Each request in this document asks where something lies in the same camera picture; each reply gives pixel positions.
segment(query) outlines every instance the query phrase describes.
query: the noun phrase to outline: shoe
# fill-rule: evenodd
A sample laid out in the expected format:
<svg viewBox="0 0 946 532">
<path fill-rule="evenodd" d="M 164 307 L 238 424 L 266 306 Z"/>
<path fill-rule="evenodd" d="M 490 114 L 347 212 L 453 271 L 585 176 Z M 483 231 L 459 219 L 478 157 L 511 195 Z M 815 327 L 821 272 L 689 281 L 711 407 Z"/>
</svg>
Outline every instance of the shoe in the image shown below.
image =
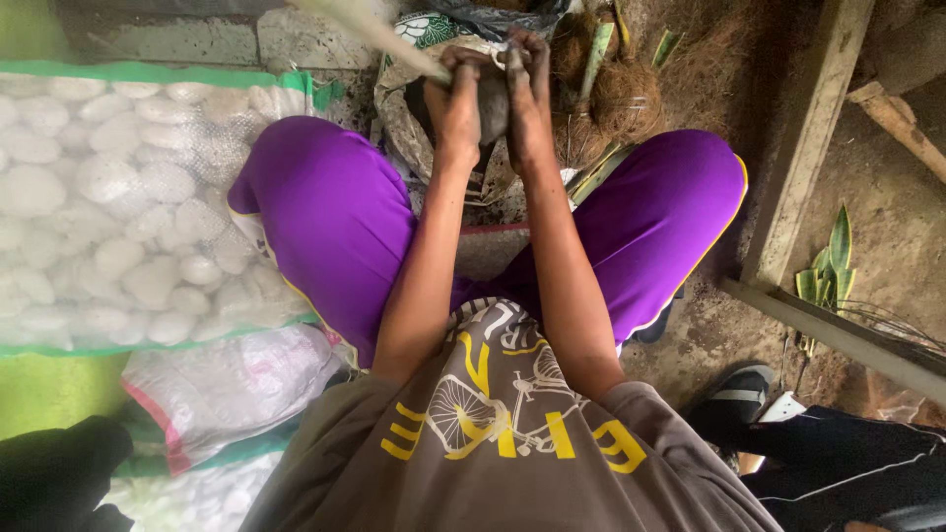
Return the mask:
<svg viewBox="0 0 946 532">
<path fill-rule="evenodd" d="M 752 423 L 759 415 L 775 372 L 765 364 L 749 364 L 727 373 L 687 413 L 687 422 L 703 439 L 717 440 L 719 433 Z"/>
</svg>

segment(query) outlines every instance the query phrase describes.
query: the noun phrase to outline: dirt floor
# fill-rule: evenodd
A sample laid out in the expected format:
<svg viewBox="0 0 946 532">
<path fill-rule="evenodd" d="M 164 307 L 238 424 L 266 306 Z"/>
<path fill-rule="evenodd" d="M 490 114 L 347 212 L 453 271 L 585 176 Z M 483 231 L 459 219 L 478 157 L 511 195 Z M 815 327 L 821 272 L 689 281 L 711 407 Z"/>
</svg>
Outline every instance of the dirt floor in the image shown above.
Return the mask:
<svg viewBox="0 0 946 532">
<path fill-rule="evenodd" d="M 722 275 L 739 273 L 781 124 L 793 112 L 782 103 L 785 90 L 800 73 L 802 54 L 818 16 L 817 6 L 799 5 L 803 3 L 760 4 L 763 9 L 757 4 L 744 11 L 751 22 L 742 26 L 756 29 L 735 34 L 737 49 L 722 60 L 727 64 L 699 64 L 701 73 L 723 80 L 709 87 L 713 98 L 700 94 L 700 87 L 661 80 L 669 127 L 699 127 L 726 138 L 746 162 L 750 193 L 740 217 L 688 280 L 687 296 L 674 304 L 664 338 L 652 346 L 627 346 L 622 363 L 629 376 L 653 384 L 675 407 L 684 406 L 726 366 L 754 359 L 776 369 L 772 395 L 780 392 L 784 365 L 784 387 L 794 390 L 798 386 L 802 402 L 876 416 L 880 403 L 892 395 L 889 390 L 880 396 L 876 393 L 883 377 L 868 374 L 860 364 L 823 346 L 798 385 L 803 355 L 791 345 L 782 355 L 786 338 L 794 332 L 715 288 Z M 727 13 L 731 17 L 745 8 L 739 1 L 701 2 L 694 11 L 699 16 L 688 17 L 684 9 L 661 5 L 662 15 L 637 16 L 651 21 L 655 29 L 661 20 L 667 25 L 676 21 L 673 31 L 690 24 L 688 38 L 677 50 L 682 58 L 688 46 L 698 47 L 702 37 L 712 35 L 715 23 L 707 23 L 708 18 L 715 16 L 716 22 L 724 24 Z M 652 46 L 644 41 L 644 49 Z M 943 97 L 946 80 L 940 79 L 905 99 L 931 141 L 946 149 L 946 128 L 939 126 L 946 123 Z M 852 104 L 842 110 L 804 213 L 784 288 L 794 293 L 794 272 L 807 268 L 826 244 L 842 201 L 850 212 L 852 264 L 858 268 L 851 298 L 894 311 L 933 336 L 946 338 L 946 320 L 938 304 L 946 296 L 946 278 L 937 275 L 946 249 L 946 186 Z M 941 425 L 944 416 L 925 401 L 915 420 Z"/>
</svg>

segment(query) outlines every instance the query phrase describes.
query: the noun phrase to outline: person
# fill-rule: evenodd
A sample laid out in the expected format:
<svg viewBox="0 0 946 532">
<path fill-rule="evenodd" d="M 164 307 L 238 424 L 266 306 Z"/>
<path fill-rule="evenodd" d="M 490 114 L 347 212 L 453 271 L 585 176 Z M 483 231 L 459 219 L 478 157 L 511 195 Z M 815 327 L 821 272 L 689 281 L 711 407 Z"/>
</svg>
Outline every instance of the person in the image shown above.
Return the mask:
<svg viewBox="0 0 946 532">
<path fill-rule="evenodd" d="M 687 420 L 721 449 L 779 463 L 741 480 L 786 530 L 946 529 L 946 431 L 813 406 L 753 423 L 773 371 L 749 363 L 727 373 Z"/>
<path fill-rule="evenodd" d="M 231 208 L 258 219 L 287 282 L 371 372 L 309 405 L 241 529 L 780 530 L 615 352 L 735 216 L 741 161 L 713 134 L 661 134 L 572 215 L 549 49 L 510 35 L 531 244 L 491 282 L 453 273 L 489 58 L 450 48 L 452 88 L 425 86 L 437 142 L 417 220 L 356 133 L 295 117 L 255 143 Z"/>
</svg>

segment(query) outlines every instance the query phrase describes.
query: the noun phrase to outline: pink stripe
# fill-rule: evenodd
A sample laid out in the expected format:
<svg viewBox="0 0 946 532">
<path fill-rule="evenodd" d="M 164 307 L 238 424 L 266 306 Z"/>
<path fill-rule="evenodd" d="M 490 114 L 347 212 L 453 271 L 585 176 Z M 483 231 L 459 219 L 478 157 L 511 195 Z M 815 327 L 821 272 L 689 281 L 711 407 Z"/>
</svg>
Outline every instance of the pink stripe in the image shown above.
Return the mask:
<svg viewBox="0 0 946 532">
<path fill-rule="evenodd" d="M 178 434 L 177 429 L 174 428 L 174 425 L 171 424 L 170 417 L 165 414 L 164 409 L 162 409 L 158 403 L 154 402 L 154 399 L 149 397 L 148 394 L 141 391 L 137 386 L 131 384 L 125 379 L 121 380 L 121 385 L 125 388 L 125 391 L 128 392 L 134 400 L 141 405 L 142 408 L 148 411 L 151 414 L 151 417 L 157 421 L 158 426 L 161 427 L 161 430 L 165 432 L 165 444 L 167 445 L 167 467 L 171 471 L 171 476 L 177 476 L 182 472 L 190 469 L 190 459 L 182 451 L 184 443 L 181 441 L 181 435 Z"/>
</svg>

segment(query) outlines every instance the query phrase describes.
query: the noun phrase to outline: black plastic bag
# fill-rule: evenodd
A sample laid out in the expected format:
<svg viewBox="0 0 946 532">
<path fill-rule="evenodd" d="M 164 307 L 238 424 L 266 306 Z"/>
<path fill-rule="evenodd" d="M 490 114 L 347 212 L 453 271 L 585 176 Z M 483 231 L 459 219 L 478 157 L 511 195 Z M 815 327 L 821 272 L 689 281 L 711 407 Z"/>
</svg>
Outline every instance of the black plastic bag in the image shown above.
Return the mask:
<svg viewBox="0 0 946 532">
<path fill-rule="evenodd" d="M 519 26 L 545 36 L 550 33 L 565 11 L 569 0 L 548 0 L 532 12 L 477 6 L 470 0 L 427 0 L 427 6 L 450 16 L 461 27 L 494 43 L 506 39 L 510 26 Z"/>
</svg>

